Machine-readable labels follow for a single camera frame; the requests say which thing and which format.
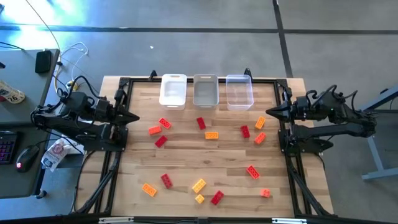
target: desk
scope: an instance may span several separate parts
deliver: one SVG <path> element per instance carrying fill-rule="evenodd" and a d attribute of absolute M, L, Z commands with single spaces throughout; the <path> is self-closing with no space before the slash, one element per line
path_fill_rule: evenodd
<path fill-rule="evenodd" d="M 30 123 L 30 112 L 35 110 L 37 105 L 44 104 L 60 51 L 51 50 L 51 69 L 39 75 L 35 73 L 35 60 L 36 53 L 40 51 L 0 51 L 0 62 L 6 65 L 5 69 L 0 69 L 0 79 L 26 95 L 25 100 L 17 105 L 8 102 L 0 103 L 0 129 L 21 133 L 18 137 L 14 162 L 28 145 L 46 140 L 49 135 L 44 131 L 36 130 Z M 14 163 L 0 165 L 0 198 L 28 197 L 39 193 L 44 176 L 40 160 L 44 152 L 45 142 L 40 145 L 39 155 L 32 167 L 25 173 L 17 172 Z"/>
<path fill-rule="evenodd" d="M 101 96 L 112 98 L 120 77 L 104 77 Z M 287 79 L 295 96 L 305 94 L 300 78 Z M 215 111 L 194 108 L 193 85 L 188 84 L 187 103 L 183 111 L 166 111 L 159 105 L 160 83 L 135 83 L 130 112 L 140 120 L 129 124 L 126 151 L 122 154 L 114 195 L 112 215 L 166 217 L 292 217 L 292 200 L 284 156 L 280 153 L 277 130 L 279 122 L 265 110 L 276 105 L 274 87 L 253 84 L 254 105 L 249 111 L 228 111 L 225 85 L 220 83 L 220 104 Z M 203 117 L 205 130 L 199 130 L 196 118 Z M 262 131 L 265 142 L 257 146 L 254 129 L 259 116 L 266 117 Z M 158 149 L 154 142 L 161 134 L 148 135 L 148 128 L 158 125 L 160 118 L 172 123 L 163 129 L 169 139 Z M 250 139 L 243 139 L 240 127 L 248 125 Z M 205 140 L 205 131 L 218 131 L 219 140 Z M 96 152 L 83 169 L 78 190 L 80 208 L 92 194 L 100 179 L 104 153 Z M 303 165 L 309 189 L 317 200 L 333 213 L 325 173 L 319 158 L 304 154 Z M 246 168 L 253 165 L 260 178 L 252 179 Z M 173 187 L 167 190 L 160 176 L 168 174 Z M 200 191 L 202 204 L 195 201 L 191 189 L 199 180 L 207 185 Z M 141 190 L 147 182 L 157 189 L 155 197 Z M 263 188 L 271 190 L 271 198 L 262 198 Z M 214 206 L 210 203 L 217 190 L 225 196 Z"/>

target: gray desk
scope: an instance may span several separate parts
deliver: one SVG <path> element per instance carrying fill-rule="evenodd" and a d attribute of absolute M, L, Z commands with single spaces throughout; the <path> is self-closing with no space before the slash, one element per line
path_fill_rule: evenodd
<path fill-rule="evenodd" d="M 6 68 L 0 69 L 0 79 L 10 86 L 25 93 L 22 103 L 13 105 L 4 102 L 0 104 L 0 125 L 30 124 L 30 112 L 37 105 L 43 105 L 51 84 L 60 51 L 51 50 L 52 66 L 43 74 L 35 73 L 36 53 L 42 50 L 5 50 L 0 51 L 0 62 Z"/>
<path fill-rule="evenodd" d="M 39 51 L 0 51 L 0 62 L 6 65 L 5 69 L 0 69 L 0 78 L 27 96 L 24 102 L 18 105 L 0 103 L 0 129 L 21 133 L 17 140 L 17 152 L 13 162 L 24 148 L 46 140 L 49 135 L 36 130 L 30 123 L 30 112 L 37 105 L 44 104 L 59 50 L 51 50 L 53 57 L 51 69 L 48 73 L 40 75 L 34 72 L 36 53 Z M 40 163 L 45 151 L 44 146 L 45 142 L 40 145 L 39 155 L 26 173 L 17 172 L 14 164 L 0 165 L 0 198 L 28 197 L 39 192 L 44 176 Z"/>

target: lego brick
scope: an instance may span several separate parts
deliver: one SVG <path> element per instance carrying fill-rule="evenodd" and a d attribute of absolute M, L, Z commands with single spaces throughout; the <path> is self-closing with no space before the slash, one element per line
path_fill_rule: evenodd
<path fill-rule="evenodd" d="M 205 133 L 206 139 L 218 139 L 218 132 L 206 132 Z"/>
<path fill-rule="evenodd" d="M 164 174 L 160 178 L 162 179 L 162 181 L 163 181 L 163 183 L 164 183 L 164 185 L 166 186 L 167 189 L 173 187 L 173 183 L 170 180 L 169 175 Z"/>
<path fill-rule="evenodd" d="M 195 185 L 192 187 L 192 190 L 197 194 L 204 186 L 206 182 L 203 179 L 200 179 Z"/>
<path fill-rule="evenodd" d="M 170 122 L 168 122 L 166 119 L 164 119 L 164 118 L 161 118 L 160 120 L 159 120 L 159 123 L 161 124 L 161 125 L 163 125 L 163 127 L 165 128 L 165 129 L 170 129 L 171 128 L 171 126 L 172 126 L 172 124 L 170 124 Z"/>
<path fill-rule="evenodd" d="M 243 138 L 250 138 L 250 132 L 247 125 L 241 126 Z"/>
<path fill-rule="evenodd" d="M 211 199 L 211 202 L 214 205 L 217 205 L 218 202 L 224 197 L 224 194 L 221 191 L 217 191 L 217 193 L 214 195 L 214 197 Z"/>
<path fill-rule="evenodd" d="M 164 144 L 166 141 L 167 141 L 166 136 L 161 136 L 161 137 L 155 142 L 155 145 L 156 145 L 157 147 L 161 147 L 161 146 L 163 146 L 163 144 Z"/>
<path fill-rule="evenodd" d="M 156 194 L 156 189 L 147 183 L 142 186 L 142 190 L 149 194 L 151 197 L 155 196 Z"/>
<path fill-rule="evenodd" d="M 206 128 L 205 121 L 203 120 L 203 118 L 197 118 L 197 121 L 198 121 L 198 124 L 199 124 L 199 128 L 201 130 Z"/>
<path fill-rule="evenodd" d="M 196 200 L 198 203 L 202 203 L 202 202 L 205 200 L 205 198 L 200 194 L 200 195 L 198 195 L 198 196 L 195 198 L 195 200 Z"/>
<path fill-rule="evenodd" d="M 268 189 L 262 189 L 262 190 L 261 190 L 261 196 L 263 196 L 263 197 L 269 197 L 269 196 L 271 196 L 271 191 L 268 190 Z"/>
<path fill-rule="evenodd" d="M 263 125 L 264 125 L 265 122 L 266 122 L 266 118 L 263 117 L 263 116 L 260 116 L 259 119 L 257 120 L 257 123 L 256 123 L 255 127 L 256 127 L 258 130 L 260 130 L 260 129 L 263 127 Z"/>
<path fill-rule="evenodd" d="M 249 172 L 251 177 L 253 177 L 253 179 L 259 178 L 260 174 L 257 172 L 257 170 L 253 166 L 249 166 L 246 170 Z"/>
<path fill-rule="evenodd" d="M 149 135 L 157 134 L 162 132 L 162 128 L 158 126 L 154 126 L 148 129 Z"/>
<path fill-rule="evenodd" d="M 265 133 L 260 133 L 255 139 L 254 142 L 256 144 L 261 144 L 263 142 L 263 140 L 266 138 L 266 134 Z"/>

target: floor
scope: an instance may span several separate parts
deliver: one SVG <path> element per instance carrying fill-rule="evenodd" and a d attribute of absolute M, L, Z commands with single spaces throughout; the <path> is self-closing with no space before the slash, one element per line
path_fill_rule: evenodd
<path fill-rule="evenodd" d="M 25 49 L 57 47 L 25 1 L 2 2 L 6 7 L 0 13 L 0 41 Z M 76 63 L 82 56 L 74 76 L 88 76 L 97 89 L 104 75 L 149 75 L 155 69 L 158 74 L 224 76 L 249 67 L 255 77 L 304 78 L 308 90 L 322 91 L 332 84 L 346 94 L 358 90 L 359 107 L 398 84 L 398 1 L 278 3 L 280 17 L 275 16 L 272 0 L 32 1 L 56 30 L 61 49 L 84 42 L 90 50 L 84 56 L 77 50 L 63 55 L 67 68 L 60 76 L 63 82 L 71 79 L 73 68 L 66 60 Z M 222 29 L 210 33 L 206 28 Z M 50 90 L 47 101 L 56 99 Z M 398 102 L 392 107 L 397 109 Z M 396 133 L 396 127 L 389 126 L 390 133 Z M 361 174 L 376 170 L 366 140 L 336 136 L 332 142 L 335 146 L 323 158 L 335 213 L 398 222 L 398 176 L 363 181 Z M 396 144 L 391 139 L 383 143 L 387 165 L 398 165 Z M 68 213 L 77 173 L 77 169 L 47 172 L 43 188 L 49 195 L 42 200 L 0 200 L 0 219 Z"/>

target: clear plastic bin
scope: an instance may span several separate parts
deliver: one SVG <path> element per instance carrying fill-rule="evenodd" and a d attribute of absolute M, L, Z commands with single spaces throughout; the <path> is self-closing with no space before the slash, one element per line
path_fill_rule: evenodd
<path fill-rule="evenodd" d="M 160 86 L 159 103 L 167 110 L 183 110 L 187 96 L 187 76 L 164 74 Z"/>
<path fill-rule="evenodd" d="M 227 75 L 226 101 L 228 110 L 248 110 L 253 104 L 253 89 L 249 75 Z"/>
<path fill-rule="evenodd" d="M 193 104 L 199 110 L 214 110 L 218 105 L 218 77 L 216 75 L 193 76 Z"/>

